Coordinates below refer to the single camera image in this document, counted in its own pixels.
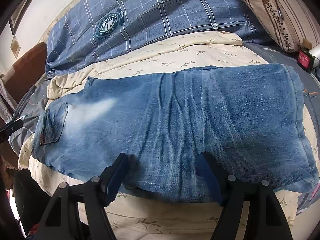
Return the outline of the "blue denim jeans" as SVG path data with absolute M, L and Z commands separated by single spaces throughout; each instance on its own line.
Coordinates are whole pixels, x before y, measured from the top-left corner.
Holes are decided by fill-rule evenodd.
M 242 181 L 308 192 L 319 175 L 303 108 L 300 78 L 282 64 L 89 77 L 41 113 L 31 153 L 82 181 L 126 153 L 127 190 L 171 202 L 210 199 L 202 152 Z

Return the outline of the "brown wooden headboard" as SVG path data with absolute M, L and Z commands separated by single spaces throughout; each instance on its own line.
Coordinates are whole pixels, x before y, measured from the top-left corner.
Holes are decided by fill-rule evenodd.
M 4 87 L 17 103 L 45 73 L 46 59 L 47 44 L 38 43 L 2 76 Z

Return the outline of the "blue plaid pillow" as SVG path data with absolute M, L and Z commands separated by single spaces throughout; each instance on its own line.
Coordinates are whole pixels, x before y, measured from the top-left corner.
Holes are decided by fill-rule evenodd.
M 73 73 L 166 38 L 214 30 L 272 41 L 242 0 L 81 0 L 49 34 L 46 73 Z

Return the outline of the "grey patterned bed sheet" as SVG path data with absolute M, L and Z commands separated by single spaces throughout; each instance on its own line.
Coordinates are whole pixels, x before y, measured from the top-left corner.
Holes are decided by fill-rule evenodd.
M 280 51 L 280 49 L 275 46 L 268 47 L 245 42 L 242 44 L 242 47 L 256 53 L 268 63 L 287 64 L 293 67 L 299 74 L 305 88 L 304 101 L 312 120 L 311 128 L 306 129 L 306 135 L 309 137 L 311 146 L 315 151 L 316 161 L 319 163 L 319 81 L 315 77 L 315 74 L 308 74 L 302 70 L 298 65 L 297 60 Z M 45 104 L 48 102 L 46 92 L 48 85 L 49 80 L 45 80 L 39 85 L 34 85 L 23 96 L 18 104 L 17 110 L 14 114 L 14 119 L 17 120 L 18 118 L 25 117 L 25 120 L 22 128 L 10 136 L 9 142 L 15 152 L 18 152 L 23 143 L 35 132 L 40 113 L 44 110 Z M 31 170 L 33 178 L 47 194 L 52 194 L 57 184 L 63 179 L 67 179 L 66 176 L 56 173 L 55 171 L 51 171 L 42 164 L 29 169 Z

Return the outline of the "pink and black small box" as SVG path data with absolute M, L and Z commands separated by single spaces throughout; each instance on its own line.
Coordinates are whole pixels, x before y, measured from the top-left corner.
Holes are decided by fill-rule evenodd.
M 297 63 L 302 68 L 302 70 L 311 73 L 311 71 L 313 70 L 314 61 L 315 57 L 311 55 L 307 50 L 299 50 Z

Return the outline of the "beige striped floral pillow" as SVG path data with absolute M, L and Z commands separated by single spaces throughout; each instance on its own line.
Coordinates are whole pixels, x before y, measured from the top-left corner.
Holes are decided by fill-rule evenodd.
M 285 52 L 297 52 L 304 40 L 319 44 L 319 23 L 303 0 L 242 1 Z

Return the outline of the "framed wall picture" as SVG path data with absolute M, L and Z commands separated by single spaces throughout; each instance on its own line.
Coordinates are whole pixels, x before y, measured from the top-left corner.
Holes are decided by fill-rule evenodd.
M 15 9 L 15 11 L 12 13 L 9 19 L 9 24 L 10 24 L 10 29 L 12 35 L 16 34 L 16 31 L 18 29 L 18 26 L 27 10 L 29 7 L 29 4 L 31 3 L 32 0 L 23 0 Z

